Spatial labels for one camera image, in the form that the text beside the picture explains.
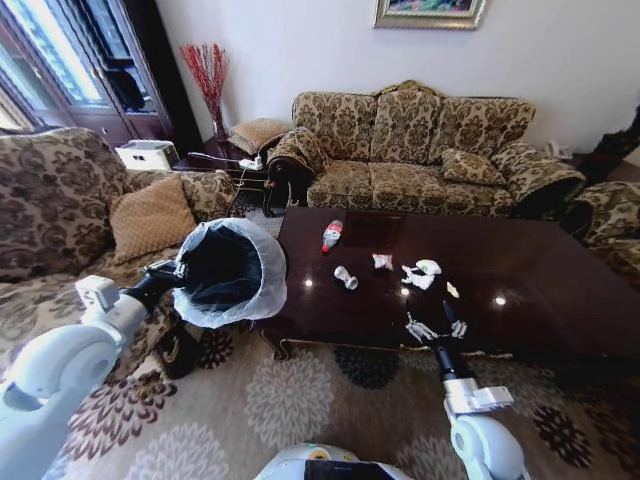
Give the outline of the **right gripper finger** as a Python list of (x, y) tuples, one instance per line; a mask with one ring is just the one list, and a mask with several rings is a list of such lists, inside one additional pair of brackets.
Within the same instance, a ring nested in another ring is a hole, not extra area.
[(468, 330), (468, 324), (465, 321), (459, 320), (450, 306), (450, 304), (446, 301), (442, 301), (443, 308), (446, 314), (446, 317), (450, 323), (450, 336), (457, 340), (462, 340)]
[(409, 301), (405, 301), (405, 310), (407, 316), (407, 331), (420, 343), (432, 342), (437, 339), (437, 333), (427, 327), (424, 323), (416, 320), (411, 313)]

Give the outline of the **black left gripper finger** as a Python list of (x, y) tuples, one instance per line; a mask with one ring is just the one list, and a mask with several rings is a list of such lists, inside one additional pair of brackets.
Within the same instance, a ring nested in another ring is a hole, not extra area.
[(147, 276), (163, 280), (185, 280), (187, 265), (176, 260), (161, 260), (144, 267)]

